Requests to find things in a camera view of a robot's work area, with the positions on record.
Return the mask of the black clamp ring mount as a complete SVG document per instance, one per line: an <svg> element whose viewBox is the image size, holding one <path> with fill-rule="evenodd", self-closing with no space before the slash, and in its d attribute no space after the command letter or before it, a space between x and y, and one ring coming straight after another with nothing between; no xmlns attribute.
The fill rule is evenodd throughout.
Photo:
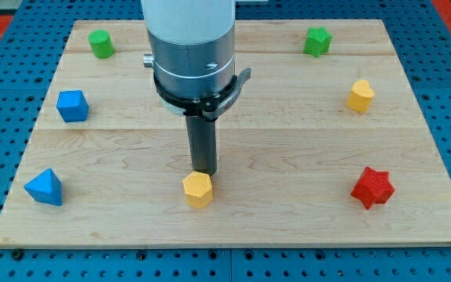
<svg viewBox="0 0 451 282"><path fill-rule="evenodd" d="M153 76L157 94L168 110L180 116L198 117L205 121L216 121L224 114L238 100L244 84L250 78L251 68L246 68L238 75L233 75L230 83L221 92L205 98L190 99L171 94L156 76Z"/></svg>

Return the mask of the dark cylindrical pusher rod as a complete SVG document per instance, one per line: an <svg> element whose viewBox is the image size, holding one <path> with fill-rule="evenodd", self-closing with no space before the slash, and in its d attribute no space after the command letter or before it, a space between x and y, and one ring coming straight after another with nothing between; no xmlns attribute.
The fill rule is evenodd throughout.
<svg viewBox="0 0 451 282"><path fill-rule="evenodd" d="M215 123L186 116L186 129L193 170L214 175L217 171Z"/></svg>

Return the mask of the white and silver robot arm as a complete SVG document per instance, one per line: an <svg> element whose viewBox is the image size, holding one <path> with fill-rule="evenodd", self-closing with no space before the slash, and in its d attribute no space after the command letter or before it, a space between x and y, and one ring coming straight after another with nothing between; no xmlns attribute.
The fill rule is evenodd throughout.
<svg viewBox="0 0 451 282"><path fill-rule="evenodd" d="M233 0L142 0L157 94L186 119L193 170L217 170L215 122L239 98L251 76L235 72Z"/></svg>

